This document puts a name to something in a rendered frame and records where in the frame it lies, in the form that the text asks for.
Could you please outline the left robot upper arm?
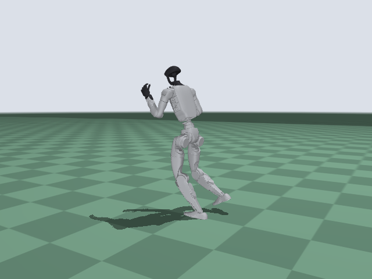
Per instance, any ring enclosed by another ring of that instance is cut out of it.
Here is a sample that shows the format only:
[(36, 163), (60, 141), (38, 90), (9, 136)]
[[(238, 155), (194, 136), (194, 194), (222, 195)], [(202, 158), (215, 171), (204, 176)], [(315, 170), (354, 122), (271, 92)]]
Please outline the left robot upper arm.
[(172, 98), (174, 95), (174, 89), (173, 88), (166, 88), (161, 93), (161, 98), (158, 104), (158, 115), (155, 116), (156, 118), (160, 119), (163, 117), (163, 112), (167, 106), (167, 103), (170, 98)]

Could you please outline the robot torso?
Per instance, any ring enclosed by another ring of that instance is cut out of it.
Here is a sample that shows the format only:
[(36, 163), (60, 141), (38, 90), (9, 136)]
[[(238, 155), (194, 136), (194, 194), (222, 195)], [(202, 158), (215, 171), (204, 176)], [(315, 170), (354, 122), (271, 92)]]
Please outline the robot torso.
[(188, 134), (189, 144), (198, 142), (199, 131), (194, 127), (191, 119), (196, 117), (196, 104), (192, 91), (187, 85), (171, 85), (174, 89), (174, 95), (169, 99), (171, 107), (178, 121), (187, 121), (182, 123), (184, 129), (181, 134)]

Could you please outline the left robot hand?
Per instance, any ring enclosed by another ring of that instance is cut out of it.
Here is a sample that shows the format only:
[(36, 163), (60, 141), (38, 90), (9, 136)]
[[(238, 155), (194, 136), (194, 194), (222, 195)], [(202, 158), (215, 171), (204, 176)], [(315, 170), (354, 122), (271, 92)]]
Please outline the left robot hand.
[(150, 94), (150, 91), (149, 91), (149, 87), (151, 86), (150, 84), (148, 85), (148, 88), (147, 88), (147, 83), (142, 87), (142, 94), (143, 96), (145, 97), (145, 99), (147, 99), (147, 97), (150, 97), (151, 100), (153, 100), (152, 98), (152, 95)]

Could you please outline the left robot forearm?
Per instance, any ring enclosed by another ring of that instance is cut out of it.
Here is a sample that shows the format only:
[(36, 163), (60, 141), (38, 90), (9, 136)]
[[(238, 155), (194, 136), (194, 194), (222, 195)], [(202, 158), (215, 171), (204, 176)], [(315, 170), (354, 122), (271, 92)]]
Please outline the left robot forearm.
[(153, 116), (157, 116), (158, 115), (158, 110), (157, 110), (158, 107), (156, 106), (155, 101), (151, 100), (150, 97), (147, 97), (146, 101), (147, 101), (148, 106), (150, 108), (151, 114)]

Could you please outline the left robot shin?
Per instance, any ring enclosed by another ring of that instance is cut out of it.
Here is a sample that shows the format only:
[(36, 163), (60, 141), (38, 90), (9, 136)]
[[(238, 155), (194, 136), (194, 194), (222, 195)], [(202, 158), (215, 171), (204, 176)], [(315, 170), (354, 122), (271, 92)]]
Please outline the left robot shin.
[[(178, 189), (184, 196), (184, 198), (189, 202), (189, 204), (192, 206), (192, 208), (198, 211), (198, 213), (202, 213), (202, 208), (196, 198), (196, 193), (194, 191), (194, 188), (191, 183), (187, 183), (185, 177), (183, 175), (179, 175), (177, 177), (177, 181), (175, 181)], [(195, 210), (195, 211), (196, 211)], [(201, 214), (200, 213), (200, 214)]]

